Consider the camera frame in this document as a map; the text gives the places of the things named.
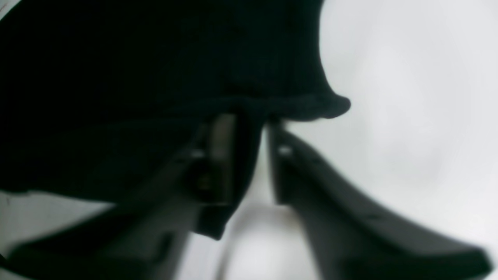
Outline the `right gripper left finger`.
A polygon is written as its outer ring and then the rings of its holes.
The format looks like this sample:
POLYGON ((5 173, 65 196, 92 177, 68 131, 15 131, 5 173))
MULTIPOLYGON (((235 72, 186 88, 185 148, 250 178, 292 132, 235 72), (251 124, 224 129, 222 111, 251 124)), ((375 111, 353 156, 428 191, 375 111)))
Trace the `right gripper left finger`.
POLYGON ((22 243, 1 266, 32 280, 171 280, 201 209, 233 200, 236 127, 234 114, 215 117, 117 206, 22 243))

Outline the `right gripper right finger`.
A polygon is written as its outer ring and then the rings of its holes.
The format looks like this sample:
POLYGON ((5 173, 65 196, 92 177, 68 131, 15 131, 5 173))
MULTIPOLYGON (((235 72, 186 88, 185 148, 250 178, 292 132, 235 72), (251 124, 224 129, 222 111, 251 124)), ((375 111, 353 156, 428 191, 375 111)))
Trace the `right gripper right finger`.
POLYGON ((267 126, 276 202, 303 225, 324 280, 483 280, 479 246, 395 214, 354 188, 280 121, 267 126))

